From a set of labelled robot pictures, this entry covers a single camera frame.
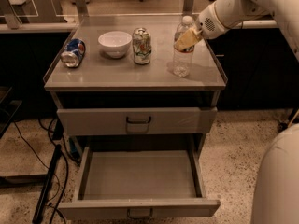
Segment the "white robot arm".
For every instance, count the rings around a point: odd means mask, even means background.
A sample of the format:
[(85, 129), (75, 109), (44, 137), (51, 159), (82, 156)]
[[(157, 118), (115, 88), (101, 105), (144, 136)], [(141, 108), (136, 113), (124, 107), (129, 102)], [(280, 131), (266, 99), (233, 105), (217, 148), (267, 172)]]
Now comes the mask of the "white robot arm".
[[(182, 51), (215, 39), (243, 21), (271, 15), (299, 59), (299, 0), (216, 0), (175, 42)], [(299, 224), (299, 125), (281, 132), (261, 160), (250, 224)]]

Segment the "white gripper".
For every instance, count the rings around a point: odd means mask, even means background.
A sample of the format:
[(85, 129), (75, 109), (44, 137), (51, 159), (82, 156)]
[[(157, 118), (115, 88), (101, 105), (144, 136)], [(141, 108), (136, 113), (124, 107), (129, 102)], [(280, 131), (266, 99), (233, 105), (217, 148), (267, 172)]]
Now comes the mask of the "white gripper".
[(229, 30), (231, 3), (214, 2), (200, 12), (195, 27), (184, 32), (175, 42), (175, 49), (183, 51), (196, 45), (202, 37), (215, 39)]

